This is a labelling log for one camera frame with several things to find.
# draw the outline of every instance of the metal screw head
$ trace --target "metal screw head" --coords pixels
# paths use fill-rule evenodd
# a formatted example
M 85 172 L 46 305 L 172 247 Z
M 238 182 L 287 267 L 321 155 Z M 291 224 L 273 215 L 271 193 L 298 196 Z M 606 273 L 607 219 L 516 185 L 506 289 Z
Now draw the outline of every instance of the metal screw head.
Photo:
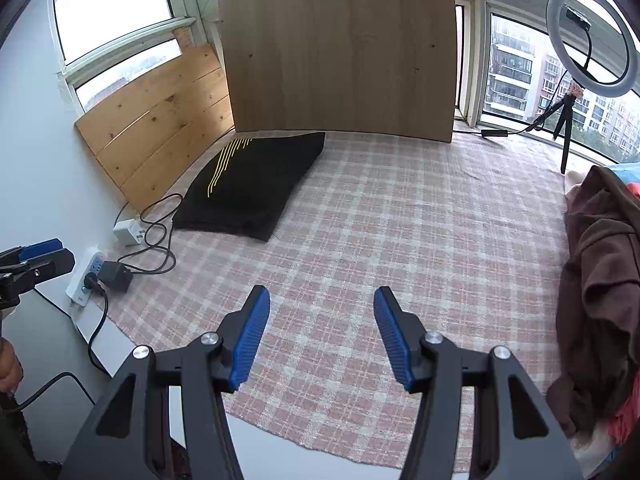
M 207 346 L 216 345 L 218 344 L 218 341 L 220 341 L 220 336 L 215 332 L 205 332 L 200 336 L 200 342 L 203 345 L 207 345 Z
M 508 359 L 511 357 L 511 350 L 506 346 L 500 345 L 494 348 L 494 354 L 498 359 Z
M 145 345 L 136 346 L 133 349 L 133 357 L 136 359 L 144 359 L 149 355 L 149 347 Z
M 444 338 L 442 337 L 442 334 L 440 332 L 436 332 L 435 330 L 429 330 L 424 335 L 424 340 L 427 343 L 431 343 L 432 345 L 439 345 L 440 343 L 442 343 L 443 339 Z

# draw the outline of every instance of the pink plaid rug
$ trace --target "pink plaid rug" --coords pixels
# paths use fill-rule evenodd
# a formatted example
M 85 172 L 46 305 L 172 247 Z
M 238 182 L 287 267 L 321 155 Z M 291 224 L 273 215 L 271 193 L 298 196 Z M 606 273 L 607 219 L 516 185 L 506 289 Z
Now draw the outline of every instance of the pink plaid rug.
M 222 144 L 172 191 L 185 192 Z M 506 344 L 545 390 L 559 372 L 554 319 L 567 256 L 558 160 L 559 150 L 521 136 L 454 134 L 443 144 L 328 133 L 268 243 L 176 231 L 177 267 L 136 277 L 109 315 L 160 351 L 215 329 L 265 285 L 271 316 L 227 411 L 300 446 L 401 467 L 419 398 L 394 380 L 374 291 L 389 285 L 402 308 L 459 346 Z M 457 471 L 470 457 L 472 392 L 463 401 Z

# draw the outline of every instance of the finger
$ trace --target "finger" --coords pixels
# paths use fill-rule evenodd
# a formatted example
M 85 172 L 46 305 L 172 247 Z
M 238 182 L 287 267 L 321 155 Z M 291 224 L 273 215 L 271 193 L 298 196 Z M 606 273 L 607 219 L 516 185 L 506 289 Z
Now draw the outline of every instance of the finger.
M 0 340 L 0 379 L 6 377 L 15 364 L 14 346 L 6 339 Z
M 11 371 L 6 375 L 6 377 L 0 379 L 0 392 L 4 393 L 14 393 L 18 384 L 22 380 L 22 367 L 18 364 L 18 361 L 15 361 L 15 364 Z

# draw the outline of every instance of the black pillow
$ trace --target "black pillow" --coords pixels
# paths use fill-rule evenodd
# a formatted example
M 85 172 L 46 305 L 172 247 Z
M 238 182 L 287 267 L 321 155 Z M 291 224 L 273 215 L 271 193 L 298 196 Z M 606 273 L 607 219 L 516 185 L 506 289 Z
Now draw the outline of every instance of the black pillow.
M 324 132 L 235 139 L 191 183 L 174 228 L 268 241 L 294 186 L 324 147 Z

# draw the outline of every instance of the white charger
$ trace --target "white charger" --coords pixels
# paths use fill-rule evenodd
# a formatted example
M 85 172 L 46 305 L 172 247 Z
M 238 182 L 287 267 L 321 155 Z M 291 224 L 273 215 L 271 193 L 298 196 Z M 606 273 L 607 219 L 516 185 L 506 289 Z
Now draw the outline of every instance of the white charger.
M 145 237 L 145 230 L 137 219 L 122 220 L 113 227 L 113 234 L 124 245 L 141 244 Z

